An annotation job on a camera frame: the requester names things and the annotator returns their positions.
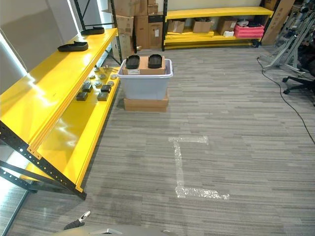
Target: gray carpet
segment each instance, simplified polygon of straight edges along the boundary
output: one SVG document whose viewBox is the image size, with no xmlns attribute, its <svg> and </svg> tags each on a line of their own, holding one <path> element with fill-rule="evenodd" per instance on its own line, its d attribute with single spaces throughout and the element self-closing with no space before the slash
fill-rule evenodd
<svg viewBox="0 0 315 236">
<path fill-rule="evenodd" d="M 314 236 L 315 146 L 261 75 L 259 53 L 164 52 L 175 73 L 167 113 L 126 112 L 120 88 L 86 175 L 87 199 L 31 195 L 9 235 L 47 235 L 90 210 L 87 225 L 158 226 L 179 236 Z M 281 82 L 288 73 L 268 75 Z M 285 97 L 315 136 L 312 94 Z"/>
</svg>

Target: white tape marking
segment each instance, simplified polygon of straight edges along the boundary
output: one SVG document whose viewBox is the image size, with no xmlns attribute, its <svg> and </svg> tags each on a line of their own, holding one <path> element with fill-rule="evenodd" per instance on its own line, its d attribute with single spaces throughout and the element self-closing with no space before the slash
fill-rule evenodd
<svg viewBox="0 0 315 236">
<path fill-rule="evenodd" d="M 182 161 L 182 154 L 181 154 L 181 147 L 179 143 L 201 143 L 209 145 L 208 137 L 203 136 L 200 138 L 168 138 L 169 142 L 173 142 L 174 145 L 174 154 L 175 154 L 175 165 L 176 165 L 176 183 L 177 186 L 175 188 L 175 192 L 178 198 L 185 198 L 186 196 L 195 196 L 195 197 L 202 197 L 202 198 L 211 198 L 211 199 L 223 199 L 228 200 L 230 195 L 229 194 L 220 194 L 216 190 L 211 189 L 201 189 L 201 188 L 185 188 L 184 183 L 184 173 L 183 173 L 183 161 Z"/>
</svg>

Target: black cable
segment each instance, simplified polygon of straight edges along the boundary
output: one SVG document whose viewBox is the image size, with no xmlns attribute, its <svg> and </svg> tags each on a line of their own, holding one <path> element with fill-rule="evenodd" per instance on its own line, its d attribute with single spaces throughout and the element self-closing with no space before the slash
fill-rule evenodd
<svg viewBox="0 0 315 236">
<path fill-rule="evenodd" d="M 304 127 L 305 127 L 307 133 L 309 134 L 309 137 L 311 138 L 313 144 L 315 145 L 315 141 L 314 141 L 313 137 L 311 136 L 311 134 L 310 134 L 310 132 L 309 132 L 309 129 L 307 128 L 307 126 L 306 126 L 306 124 L 305 124 L 303 118 L 302 118 L 301 115 L 298 113 L 298 111 L 297 111 L 294 107 L 292 107 L 292 105 L 289 104 L 289 103 L 285 100 L 285 98 L 283 97 L 281 85 L 280 85 L 278 82 L 274 81 L 273 79 L 271 79 L 271 78 L 269 78 L 268 76 L 265 75 L 264 70 L 263 70 L 263 66 L 262 66 L 262 64 L 261 64 L 260 61 L 259 61 L 259 57 L 257 58 L 257 62 L 258 62 L 259 65 L 261 66 L 261 74 L 262 74 L 264 77 L 266 77 L 268 80 L 274 82 L 276 85 L 279 86 L 279 88 L 280 88 L 280 96 L 281 96 L 282 100 L 283 100 L 290 108 L 292 108 L 292 109 L 296 112 L 296 114 L 299 116 L 299 118 L 301 119 L 301 121 L 302 121 L 303 124 L 304 124 Z"/>
</svg>

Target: pink container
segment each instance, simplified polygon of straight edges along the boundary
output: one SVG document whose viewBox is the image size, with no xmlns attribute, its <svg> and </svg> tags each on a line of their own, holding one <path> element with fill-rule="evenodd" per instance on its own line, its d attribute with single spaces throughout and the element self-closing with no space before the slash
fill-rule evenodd
<svg viewBox="0 0 315 236">
<path fill-rule="evenodd" d="M 264 35 L 265 26 L 259 27 L 240 27 L 234 28 L 234 36 L 237 38 L 261 38 Z"/>
</svg>

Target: plastic storage bin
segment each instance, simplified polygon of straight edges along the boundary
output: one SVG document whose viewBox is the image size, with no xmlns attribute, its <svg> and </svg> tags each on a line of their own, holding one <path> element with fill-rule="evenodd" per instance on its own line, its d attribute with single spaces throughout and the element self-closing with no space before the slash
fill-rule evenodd
<svg viewBox="0 0 315 236">
<path fill-rule="evenodd" d="M 237 38 L 261 38 L 264 35 L 265 26 L 259 27 L 240 27 L 234 28 L 234 36 Z"/>
<path fill-rule="evenodd" d="M 164 75 L 124 75 L 123 61 L 117 76 L 120 78 L 126 98 L 162 100 L 165 97 L 169 79 L 173 77 L 173 65 L 170 59 L 165 59 Z"/>
</svg>

